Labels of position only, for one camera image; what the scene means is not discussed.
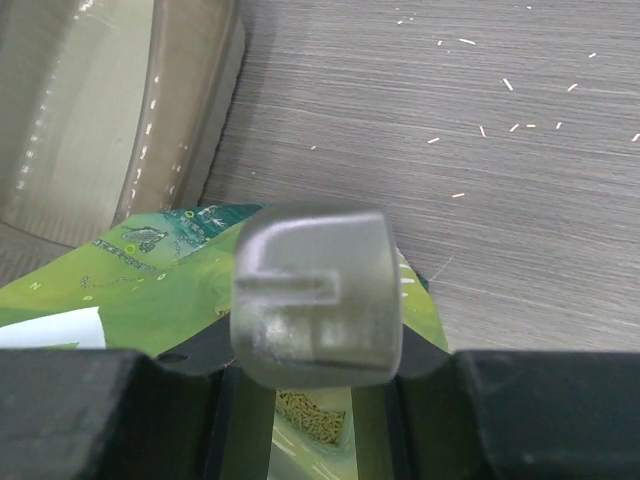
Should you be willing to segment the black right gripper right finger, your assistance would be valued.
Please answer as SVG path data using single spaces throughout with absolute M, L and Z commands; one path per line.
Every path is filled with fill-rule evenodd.
M 390 382 L 352 393 L 361 479 L 635 479 L 639 357 L 462 350 L 412 330 Z

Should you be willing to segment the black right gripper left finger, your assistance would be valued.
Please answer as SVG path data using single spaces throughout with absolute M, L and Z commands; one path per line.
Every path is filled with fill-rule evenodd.
M 274 395 L 225 329 L 160 354 L 5 349 L 5 479 L 264 479 Z

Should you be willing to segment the green cat litter bag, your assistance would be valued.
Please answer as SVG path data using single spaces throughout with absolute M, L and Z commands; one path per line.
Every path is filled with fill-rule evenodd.
M 256 212 L 230 205 L 137 215 L 13 281 L 1 290 L 1 353 L 118 349 L 154 358 L 207 329 L 230 335 L 233 250 Z M 398 262 L 404 333 L 447 352 L 427 281 L 404 256 Z M 361 479 L 352 404 L 358 388 L 265 389 L 274 395 L 274 416 L 264 479 Z

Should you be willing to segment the clear plastic scoop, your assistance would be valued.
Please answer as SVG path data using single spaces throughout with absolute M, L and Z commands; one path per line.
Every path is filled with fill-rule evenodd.
M 403 337 L 391 223 L 364 204 L 280 204 L 251 216 L 233 258 L 230 338 L 271 389 L 383 384 Z

